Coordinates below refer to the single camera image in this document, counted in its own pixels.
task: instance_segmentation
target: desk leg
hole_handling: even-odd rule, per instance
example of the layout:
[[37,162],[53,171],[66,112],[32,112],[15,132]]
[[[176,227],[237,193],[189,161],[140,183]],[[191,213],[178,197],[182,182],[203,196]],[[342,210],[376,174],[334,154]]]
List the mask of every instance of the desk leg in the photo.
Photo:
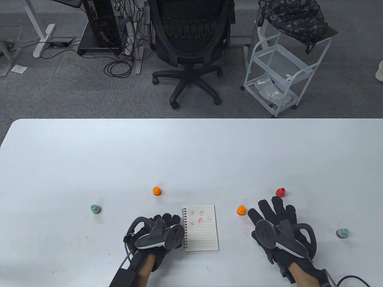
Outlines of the desk leg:
[[0,65],[0,75],[2,77],[5,77],[15,65],[16,59],[19,56],[21,49],[16,48],[13,51],[8,51],[4,43],[0,41],[0,51],[4,53],[4,56],[8,60],[8,63],[6,63],[5,65]]
[[40,37],[40,42],[42,42],[42,43],[37,44],[37,46],[33,52],[33,57],[40,58],[41,54],[43,53],[43,51],[45,50],[45,47],[47,45],[47,43],[45,43],[45,42],[47,42],[51,39],[53,32],[56,29],[56,24],[49,24],[48,27],[46,28],[45,34],[44,34],[41,30],[42,26],[41,26],[41,23],[39,22],[39,20],[37,19],[36,11],[34,9],[33,4],[31,3],[31,0],[25,0],[25,2],[26,2],[26,6],[24,6],[24,9],[25,9],[26,13],[28,14],[28,17],[31,20],[34,29],[36,30],[37,34]]

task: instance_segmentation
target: chair armrest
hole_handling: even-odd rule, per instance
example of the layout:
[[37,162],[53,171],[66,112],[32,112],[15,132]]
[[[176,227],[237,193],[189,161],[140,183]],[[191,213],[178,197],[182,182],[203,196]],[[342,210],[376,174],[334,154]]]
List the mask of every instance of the chair armrest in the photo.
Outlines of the chair armrest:
[[149,1],[144,2],[144,25],[146,26],[147,29],[147,41],[149,43],[149,47],[152,50],[155,50],[155,45],[153,44],[153,39],[152,39],[152,22],[150,20],[150,5]]

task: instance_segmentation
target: hand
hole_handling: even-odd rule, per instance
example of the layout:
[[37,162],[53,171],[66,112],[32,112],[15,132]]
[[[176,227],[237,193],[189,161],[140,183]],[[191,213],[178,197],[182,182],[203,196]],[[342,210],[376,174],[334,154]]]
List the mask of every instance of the hand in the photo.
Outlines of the hand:
[[[171,216],[171,214],[169,214],[169,213],[165,213],[163,216],[157,214],[154,218],[149,218],[149,219],[156,222],[157,219],[159,219],[159,218],[162,218],[165,221],[165,227],[164,228],[167,228],[167,227],[175,225],[175,224],[179,224],[181,221],[181,218],[178,215]],[[132,251],[133,255],[138,250],[135,246],[137,239],[140,238],[141,236],[145,235],[145,234],[148,234],[150,232],[150,230],[151,230],[150,227],[145,224],[144,227],[141,228],[133,236],[127,235],[124,238],[124,242],[127,239],[126,244],[128,245],[129,250]],[[149,249],[140,249],[140,252],[142,252],[142,253],[146,253],[147,255],[153,254],[155,256],[155,263],[154,263],[152,272],[157,270],[157,268],[160,266],[162,260],[164,259],[165,255],[167,253],[169,253],[169,251],[170,250],[165,249],[165,247],[163,247],[163,246],[153,247],[153,248],[149,248]]]
[[[268,202],[264,199],[258,202],[258,206],[260,211],[263,213],[265,219],[267,221],[270,221],[273,225],[278,225],[279,222],[282,220],[288,219],[290,221],[291,225],[297,224],[296,219],[296,212],[295,207],[292,205],[286,206],[286,209],[283,207],[283,200],[277,196],[274,196],[271,199],[274,211],[271,209]],[[248,211],[248,216],[251,219],[251,221],[254,223],[254,225],[260,220],[263,219],[263,217],[254,209],[250,209]],[[255,236],[255,231],[251,233],[251,236],[257,241],[257,243],[265,250],[267,254],[267,258],[269,259],[271,264],[274,264],[274,262],[277,262],[280,267],[287,271],[288,267],[295,262],[297,265],[301,267],[301,269],[308,273],[309,275],[321,279],[322,278],[322,272],[318,269],[316,269],[312,264],[312,259],[315,255],[316,248],[312,246],[308,241],[307,238],[298,230],[294,232],[294,237],[296,240],[298,240],[300,243],[305,246],[305,248],[308,251],[309,258],[298,258],[294,255],[290,254],[289,252],[279,249],[279,248],[273,248],[269,249],[264,247]]]

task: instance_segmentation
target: wrist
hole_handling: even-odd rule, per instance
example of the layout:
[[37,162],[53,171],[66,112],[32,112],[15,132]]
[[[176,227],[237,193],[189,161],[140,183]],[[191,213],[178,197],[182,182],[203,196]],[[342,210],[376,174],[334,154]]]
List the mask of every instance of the wrist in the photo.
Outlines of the wrist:
[[318,279],[305,273],[295,262],[291,263],[288,270],[294,277],[298,286],[319,287]]

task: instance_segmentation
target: small cap-shaped object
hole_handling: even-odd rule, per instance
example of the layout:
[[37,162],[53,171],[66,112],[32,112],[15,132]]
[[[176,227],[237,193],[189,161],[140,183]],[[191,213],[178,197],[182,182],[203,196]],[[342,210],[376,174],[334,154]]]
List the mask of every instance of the small cap-shaped object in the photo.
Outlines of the small cap-shaped object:
[[237,213],[239,215],[245,215],[246,214],[246,207],[244,207],[243,205],[241,205],[240,207],[237,208]]
[[286,193],[286,190],[284,188],[278,188],[275,192],[275,195],[278,197],[284,197]]
[[94,214],[99,214],[101,212],[101,207],[97,204],[92,204],[90,206],[90,210],[94,213]]
[[161,189],[158,186],[156,186],[155,188],[153,188],[153,194],[155,196],[160,195],[161,194]]
[[341,239],[347,238],[349,235],[349,230],[347,228],[340,228],[336,231],[336,236],[338,236]]

